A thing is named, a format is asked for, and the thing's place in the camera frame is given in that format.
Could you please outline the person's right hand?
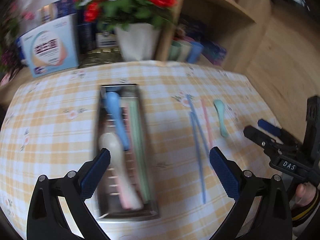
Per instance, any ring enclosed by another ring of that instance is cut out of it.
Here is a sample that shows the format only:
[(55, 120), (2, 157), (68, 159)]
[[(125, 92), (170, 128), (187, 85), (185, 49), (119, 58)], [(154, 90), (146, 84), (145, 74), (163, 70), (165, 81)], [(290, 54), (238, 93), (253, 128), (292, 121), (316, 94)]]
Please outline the person's right hand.
[(312, 184), (299, 184), (296, 189), (295, 204), (298, 206), (308, 205), (315, 196), (315, 189)]

